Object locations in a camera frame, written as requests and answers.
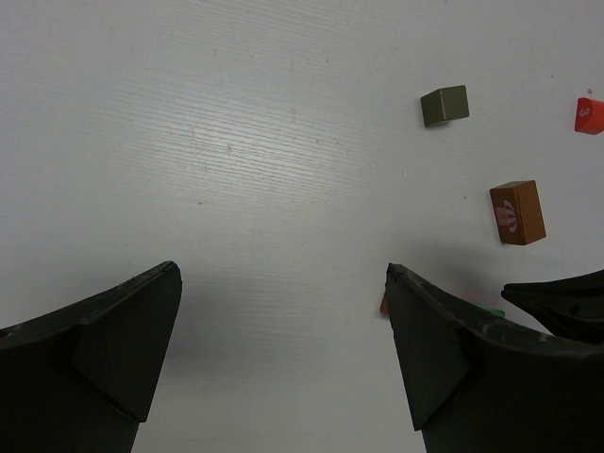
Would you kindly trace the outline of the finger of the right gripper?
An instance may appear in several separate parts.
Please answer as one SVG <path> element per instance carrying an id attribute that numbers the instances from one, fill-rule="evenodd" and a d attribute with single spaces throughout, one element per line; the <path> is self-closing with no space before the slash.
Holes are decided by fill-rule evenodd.
<path id="1" fill-rule="evenodd" d="M 548 282 L 508 283 L 501 296 L 555 336 L 603 338 L 603 271 Z"/>

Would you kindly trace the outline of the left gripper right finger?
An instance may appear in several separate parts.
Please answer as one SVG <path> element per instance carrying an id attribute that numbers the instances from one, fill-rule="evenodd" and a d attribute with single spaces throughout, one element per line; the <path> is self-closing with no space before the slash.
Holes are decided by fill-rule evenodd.
<path id="1" fill-rule="evenodd" d="M 411 420 L 429 452 L 599 452 L 603 338 L 565 339 L 387 270 Z"/>

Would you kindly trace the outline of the green notched block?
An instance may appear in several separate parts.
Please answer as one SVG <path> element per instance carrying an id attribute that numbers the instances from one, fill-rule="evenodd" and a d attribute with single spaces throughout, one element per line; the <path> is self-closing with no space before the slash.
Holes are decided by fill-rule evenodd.
<path id="1" fill-rule="evenodd" d="M 488 311 L 489 313 L 491 313 L 495 316 L 501 317 L 501 318 L 506 317 L 505 311 L 503 311 L 503 310 L 496 310 L 496 309 L 484 309 L 484 310 Z"/>

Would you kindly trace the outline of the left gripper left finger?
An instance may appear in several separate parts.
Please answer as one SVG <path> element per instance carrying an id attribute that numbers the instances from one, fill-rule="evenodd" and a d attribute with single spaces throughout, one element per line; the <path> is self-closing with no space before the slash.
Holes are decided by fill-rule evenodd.
<path id="1" fill-rule="evenodd" d="M 1 331 L 4 452 L 129 452 L 178 313 L 178 266 Z"/>

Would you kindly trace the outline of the brown rectangular block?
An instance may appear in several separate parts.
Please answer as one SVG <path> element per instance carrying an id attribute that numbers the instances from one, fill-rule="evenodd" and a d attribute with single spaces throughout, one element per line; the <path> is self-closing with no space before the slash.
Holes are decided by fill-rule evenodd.
<path id="1" fill-rule="evenodd" d="M 546 237 L 535 180 L 511 181 L 490 190 L 499 240 L 528 245 Z"/>

